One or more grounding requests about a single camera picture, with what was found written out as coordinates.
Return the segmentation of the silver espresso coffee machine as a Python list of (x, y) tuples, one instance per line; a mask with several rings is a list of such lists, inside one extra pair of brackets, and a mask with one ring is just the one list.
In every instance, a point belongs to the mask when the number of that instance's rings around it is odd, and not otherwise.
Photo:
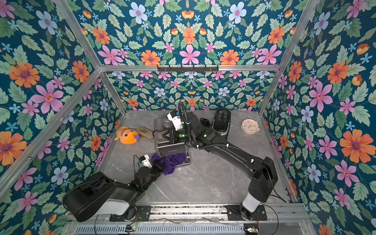
[(185, 161), (179, 164), (179, 166), (185, 166), (191, 163), (191, 159), (185, 144), (187, 134), (179, 114), (178, 111), (173, 110), (154, 120), (154, 146), (161, 157), (186, 154)]

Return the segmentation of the purple microfiber cloth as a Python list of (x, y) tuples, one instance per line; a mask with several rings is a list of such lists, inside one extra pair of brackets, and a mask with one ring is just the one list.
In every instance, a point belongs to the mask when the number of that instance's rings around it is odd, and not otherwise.
[(157, 153), (152, 155), (152, 163), (162, 167), (162, 172), (164, 175), (173, 174), (175, 168), (183, 164), (187, 160), (187, 154), (179, 153), (161, 157)]

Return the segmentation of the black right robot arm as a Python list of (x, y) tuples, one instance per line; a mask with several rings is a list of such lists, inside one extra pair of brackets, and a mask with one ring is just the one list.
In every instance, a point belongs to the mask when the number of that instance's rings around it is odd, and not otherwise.
[(240, 208), (232, 212), (251, 220), (273, 192), (278, 174), (271, 158), (259, 158), (228, 142), (230, 125), (231, 112), (227, 109), (217, 110), (212, 125), (204, 125), (179, 102), (177, 110), (154, 121), (155, 149), (164, 157), (185, 153), (187, 147), (192, 147), (218, 155), (237, 166), (251, 181)]

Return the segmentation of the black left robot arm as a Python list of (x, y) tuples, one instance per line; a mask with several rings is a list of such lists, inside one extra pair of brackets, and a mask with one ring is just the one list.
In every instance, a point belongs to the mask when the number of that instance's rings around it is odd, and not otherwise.
[(136, 216), (136, 202), (163, 173), (164, 166), (155, 162), (152, 167), (142, 166), (134, 179), (122, 183), (98, 172), (74, 187), (62, 199), (64, 207), (78, 222), (97, 215), (116, 215), (126, 221)]

